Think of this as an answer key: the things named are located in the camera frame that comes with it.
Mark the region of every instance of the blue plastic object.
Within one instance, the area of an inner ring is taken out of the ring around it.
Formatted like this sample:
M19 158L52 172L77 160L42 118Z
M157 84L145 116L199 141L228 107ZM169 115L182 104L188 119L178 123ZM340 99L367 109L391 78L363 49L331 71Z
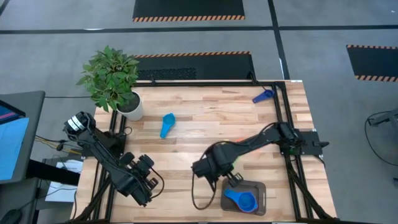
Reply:
M161 138L166 138L167 133L170 131L172 126L175 124L175 116L173 113L169 113L163 117L162 130L160 132Z
M258 207L252 192L235 192L226 189L224 195L234 201L242 212L253 212Z
M272 90L264 90L260 95L254 97L253 103L258 103L262 100L268 100L274 96L274 91Z

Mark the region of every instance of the orange and black striped border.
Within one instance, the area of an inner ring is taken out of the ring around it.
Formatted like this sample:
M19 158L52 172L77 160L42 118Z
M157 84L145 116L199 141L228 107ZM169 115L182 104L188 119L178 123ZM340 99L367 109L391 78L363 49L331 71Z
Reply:
M369 49L398 49L398 47L388 47L388 46L371 46L371 45L347 45L347 48L369 48Z
M178 53L178 54L152 54L152 55L135 55L135 58L151 58L151 57L186 57L186 56L205 56L205 55L242 55L250 54L249 51L237 52L200 52L200 53Z
M356 75L355 78L366 81L398 82L398 77L383 77L377 75Z
M156 16L156 17L135 17L133 22L178 22L178 21L229 21L244 20L242 15L229 16Z

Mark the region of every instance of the concrete floor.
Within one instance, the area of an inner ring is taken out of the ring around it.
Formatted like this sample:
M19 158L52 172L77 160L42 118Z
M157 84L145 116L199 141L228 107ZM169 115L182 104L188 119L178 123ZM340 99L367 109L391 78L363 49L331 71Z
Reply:
M245 21L131 22L132 0L10 0L0 30L188 26L271 26L267 1L243 0ZM280 26L398 24L396 0L275 0ZM396 223L398 168L380 161L364 136L372 113L398 107L398 84L354 79L346 44L398 45L398 30L300 30L281 32L291 79L303 80L315 127L325 148L328 180L343 220ZM110 45L129 54L250 50L258 79L283 79L273 31L124 34L0 35L0 93L45 90L48 96L84 96L74 84L95 50ZM46 99L37 134L64 138L63 122L79 111L93 113L87 99ZM398 164L388 125L369 130L376 150ZM32 158L54 151L35 144ZM39 223L64 221L68 212L40 213Z

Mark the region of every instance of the blue measuring cup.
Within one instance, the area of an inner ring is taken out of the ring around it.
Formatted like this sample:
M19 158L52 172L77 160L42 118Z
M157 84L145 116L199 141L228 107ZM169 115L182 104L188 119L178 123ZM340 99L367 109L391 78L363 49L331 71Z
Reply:
M175 124L175 116L173 113L169 113L163 117L162 130L160 131L160 137L166 138L167 133L170 131L172 126Z
M235 192L226 189L224 195L234 201L242 212L253 212L258 208L256 198L252 192Z

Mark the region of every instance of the butcher block tabletop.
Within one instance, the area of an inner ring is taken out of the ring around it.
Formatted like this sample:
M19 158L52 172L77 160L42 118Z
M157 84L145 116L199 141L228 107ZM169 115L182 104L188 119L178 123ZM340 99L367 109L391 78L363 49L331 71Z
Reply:
M286 81L287 94L295 128L313 129L312 117L302 82ZM132 197L116 193L111 222L271 222L294 221L292 198L284 158L279 147L268 145L238 158L233 173L239 172L245 180L266 185L266 214L264 216L226 212L220 207L221 183L217 183L216 196L206 210L192 205L192 163L214 142L237 141L257 134L265 125L277 121L274 100L254 104L252 99L263 89L259 86L168 86L135 87L141 96L144 117L140 121L127 121L132 128L127 136L125 152L136 158L147 154L155 162L153 168L164 178L165 187L160 196L147 206L138 206ZM159 137L162 117L173 113L175 126L166 139ZM97 108L97 128L107 131L111 113ZM302 156L308 189L327 213L335 217L328 179L323 164L314 156ZM84 161L76 193L77 214L91 200L96 159ZM157 194L162 187L153 190ZM199 207L212 196L205 178L195 176L194 195ZM303 197L297 188L300 211L305 217ZM101 204L100 218L104 217L106 192Z

